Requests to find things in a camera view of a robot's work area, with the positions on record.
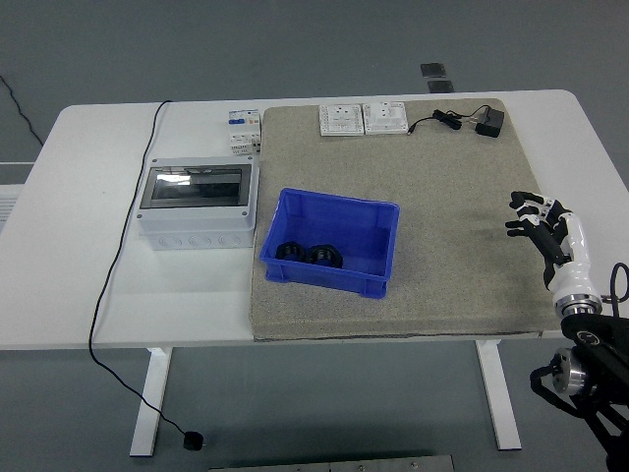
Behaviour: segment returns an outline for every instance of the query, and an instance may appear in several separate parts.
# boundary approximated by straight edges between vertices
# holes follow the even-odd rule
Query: table leg
[[[168,379],[168,368],[170,367],[170,355],[172,348],[151,348],[150,361],[146,371],[144,381],[143,397],[148,403],[161,409],[161,402],[164,397],[164,389]],[[131,444],[129,455],[132,457],[151,457],[159,424],[159,414],[140,402],[138,421],[134,440]]]
[[[479,353],[481,370],[485,380],[485,390],[493,430],[499,450],[521,449],[518,427],[515,424],[513,408],[507,382],[502,372],[500,353],[498,352],[499,339],[476,341],[476,349]]]

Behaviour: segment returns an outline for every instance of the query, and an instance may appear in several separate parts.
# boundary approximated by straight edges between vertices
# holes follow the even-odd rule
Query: black plug
[[[500,130],[502,129],[503,122],[503,111],[487,107],[485,113],[479,117],[479,122],[476,125],[475,131],[482,136],[497,138],[500,134]]]

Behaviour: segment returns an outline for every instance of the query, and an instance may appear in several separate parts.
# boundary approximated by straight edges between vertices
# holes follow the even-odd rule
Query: electrical outlet panel
[[[322,136],[362,136],[365,133],[361,105],[321,105],[318,122]]]
[[[406,108],[401,101],[365,103],[366,135],[402,135],[409,131]]]

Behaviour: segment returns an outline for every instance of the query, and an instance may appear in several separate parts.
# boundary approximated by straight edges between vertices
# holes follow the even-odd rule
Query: black grommet
[[[331,244],[312,246],[308,250],[307,262],[316,266],[336,267],[343,266],[343,257]]]
[[[201,450],[203,447],[203,435],[196,431],[184,433],[184,448],[187,450]]]
[[[280,244],[275,251],[275,259],[283,261],[296,261],[302,263],[306,260],[306,250],[295,241],[288,241]]]

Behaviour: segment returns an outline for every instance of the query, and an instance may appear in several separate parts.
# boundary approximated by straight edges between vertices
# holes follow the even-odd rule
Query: electrical distribution box
[[[252,247],[256,155],[155,159],[136,218],[154,250]]]

